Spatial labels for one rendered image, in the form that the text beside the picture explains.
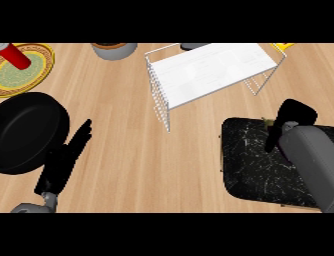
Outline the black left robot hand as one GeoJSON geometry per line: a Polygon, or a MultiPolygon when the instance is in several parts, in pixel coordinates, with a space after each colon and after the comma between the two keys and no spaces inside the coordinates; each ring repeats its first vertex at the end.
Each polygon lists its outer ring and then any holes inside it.
{"type": "Polygon", "coordinates": [[[74,165],[86,144],[92,138],[92,120],[87,119],[80,126],[68,144],[64,144],[58,149],[49,151],[46,163],[39,182],[34,188],[34,193],[41,195],[50,192],[58,195],[67,185],[74,165]]]}

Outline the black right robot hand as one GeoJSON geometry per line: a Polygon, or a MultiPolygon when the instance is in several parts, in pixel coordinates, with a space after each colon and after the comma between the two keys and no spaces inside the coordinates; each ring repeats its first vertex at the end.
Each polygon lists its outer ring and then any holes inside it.
{"type": "Polygon", "coordinates": [[[282,126],[287,122],[297,122],[300,125],[313,125],[318,113],[315,109],[294,99],[287,99],[279,107],[278,116],[269,130],[269,136],[264,144],[264,151],[272,152],[279,137],[282,135],[282,126]]]}

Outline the black marble tray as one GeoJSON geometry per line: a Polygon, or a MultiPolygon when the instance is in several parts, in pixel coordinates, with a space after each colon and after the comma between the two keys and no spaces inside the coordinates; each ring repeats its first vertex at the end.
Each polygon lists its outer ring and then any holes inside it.
{"type": "MultiPolygon", "coordinates": [[[[334,143],[334,127],[316,125],[334,143]]],[[[222,123],[223,183],[238,199],[318,208],[295,166],[278,148],[264,151],[269,136],[261,119],[228,118],[222,123]]],[[[334,211],[334,186],[325,192],[323,209],[334,211]]]]}

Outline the black frying pan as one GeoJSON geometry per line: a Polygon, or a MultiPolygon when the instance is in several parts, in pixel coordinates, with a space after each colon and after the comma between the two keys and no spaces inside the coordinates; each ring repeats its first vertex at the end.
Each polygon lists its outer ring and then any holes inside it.
{"type": "Polygon", "coordinates": [[[24,174],[46,161],[70,132],[64,106],[41,92],[22,93],[0,103],[0,173],[24,174]]]}

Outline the yellow object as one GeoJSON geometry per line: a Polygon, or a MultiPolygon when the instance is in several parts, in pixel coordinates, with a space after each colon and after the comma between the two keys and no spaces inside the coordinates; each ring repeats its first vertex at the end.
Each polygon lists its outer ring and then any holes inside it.
{"type": "Polygon", "coordinates": [[[294,45],[294,43],[272,43],[270,45],[276,50],[284,52],[294,45]]]}

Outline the yellow patterned plate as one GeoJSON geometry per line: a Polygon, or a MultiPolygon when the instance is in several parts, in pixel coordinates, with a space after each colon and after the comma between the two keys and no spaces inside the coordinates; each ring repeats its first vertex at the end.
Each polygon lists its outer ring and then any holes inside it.
{"type": "Polygon", "coordinates": [[[31,60],[31,65],[19,70],[0,56],[0,98],[31,90],[46,79],[55,64],[55,52],[47,44],[16,43],[15,46],[31,60]]]}

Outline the dark grey object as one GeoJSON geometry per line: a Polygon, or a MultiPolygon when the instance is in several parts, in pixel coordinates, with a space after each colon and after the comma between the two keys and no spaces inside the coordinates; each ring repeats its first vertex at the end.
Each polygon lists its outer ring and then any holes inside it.
{"type": "Polygon", "coordinates": [[[180,49],[185,51],[189,51],[189,50],[194,50],[208,44],[210,43],[180,43],[180,49]]]}

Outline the red can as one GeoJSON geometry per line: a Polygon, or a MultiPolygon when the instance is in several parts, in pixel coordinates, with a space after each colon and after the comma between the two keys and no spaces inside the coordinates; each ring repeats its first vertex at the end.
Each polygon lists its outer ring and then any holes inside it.
{"type": "Polygon", "coordinates": [[[31,60],[12,43],[0,43],[0,56],[19,70],[25,70],[31,65],[31,60]]]}

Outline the grey pot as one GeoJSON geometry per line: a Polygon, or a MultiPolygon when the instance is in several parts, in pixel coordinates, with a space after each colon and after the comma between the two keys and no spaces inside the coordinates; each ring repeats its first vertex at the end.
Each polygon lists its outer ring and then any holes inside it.
{"type": "Polygon", "coordinates": [[[103,59],[103,60],[121,60],[127,58],[136,48],[137,44],[136,43],[115,43],[115,44],[108,44],[108,45],[101,45],[98,43],[92,44],[93,51],[96,55],[103,59]]]}

